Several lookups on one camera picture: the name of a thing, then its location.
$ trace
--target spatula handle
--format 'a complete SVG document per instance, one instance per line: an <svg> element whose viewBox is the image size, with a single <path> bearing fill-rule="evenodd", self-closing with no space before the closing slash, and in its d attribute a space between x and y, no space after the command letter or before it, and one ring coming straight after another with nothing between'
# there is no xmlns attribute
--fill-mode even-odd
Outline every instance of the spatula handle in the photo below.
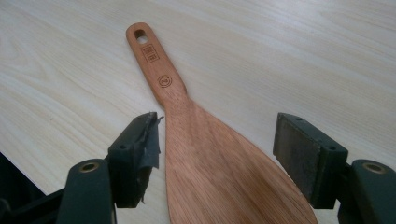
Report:
<svg viewBox="0 0 396 224"><path fill-rule="evenodd" d="M126 37L157 101L165 106L187 100L186 87L151 28L135 23Z"/></svg>

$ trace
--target spatula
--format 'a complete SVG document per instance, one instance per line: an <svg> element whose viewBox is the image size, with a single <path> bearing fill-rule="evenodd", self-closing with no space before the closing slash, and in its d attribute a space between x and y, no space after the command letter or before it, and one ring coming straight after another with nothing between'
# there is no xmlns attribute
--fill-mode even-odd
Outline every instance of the spatula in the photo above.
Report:
<svg viewBox="0 0 396 224"><path fill-rule="evenodd" d="M271 159L189 98L147 24L132 25L126 35L165 110L172 223L317 223L305 197Z"/></svg>

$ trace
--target engraved smiley face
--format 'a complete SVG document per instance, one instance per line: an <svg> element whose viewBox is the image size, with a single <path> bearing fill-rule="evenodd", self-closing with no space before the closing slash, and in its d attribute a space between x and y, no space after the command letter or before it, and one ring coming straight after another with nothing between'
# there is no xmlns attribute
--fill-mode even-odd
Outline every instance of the engraved smiley face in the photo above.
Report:
<svg viewBox="0 0 396 224"><path fill-rule="evenodd" d="M166 88L172 84L172 78L168 75L163 75L158 78L158 83L162 88Z"/></svg>

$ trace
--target table surface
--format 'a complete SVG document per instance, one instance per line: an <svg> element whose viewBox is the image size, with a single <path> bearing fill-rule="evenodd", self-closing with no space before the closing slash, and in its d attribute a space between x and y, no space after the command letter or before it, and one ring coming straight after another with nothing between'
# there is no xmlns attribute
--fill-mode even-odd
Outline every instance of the table surface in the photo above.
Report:
<svg viewBox="0 0 396 224"><path fill-rule="evenodd" d="M191 98L273 160L278 112L396 169L396 2L0 1L0 151L44 192L163 109L126 41L144 21ZM163 153L145 204L119 223L169 223ZM315 211L337 223L336 211Z"/></svg>

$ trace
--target black mechanical part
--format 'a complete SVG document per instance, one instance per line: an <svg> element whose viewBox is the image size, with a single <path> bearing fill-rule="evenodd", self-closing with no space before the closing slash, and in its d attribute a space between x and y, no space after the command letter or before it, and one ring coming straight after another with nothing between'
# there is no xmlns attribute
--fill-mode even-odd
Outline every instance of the black mechanical part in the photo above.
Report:
<svg viewBox="0 0 396 224"><path fill-rule="evenodd" d="M308 121L279 113L273 153L314 208L334 208L344 147Z"/></svg>
<svg viewBox="0 0 396 224"><path fill-rule="evenodd" d="M149 184L152 167L159 167L157 113L135 118L108 149L112 188L118 208L135 208Z"/></svg>
<svg viewBox="0 0 396 224"><path fill-rule="evenodd" d="M107 161L83 161L69 171L56 223L116 223L114 209Z"/></svg>
<svg viewBox="0 0 396 224"><path fill-rule="evenodd" d="M278 114L274 155L314 208L340 202L341 224L395 223L396 174L376 161L347 164L347 150L306 120Z"/></svg>

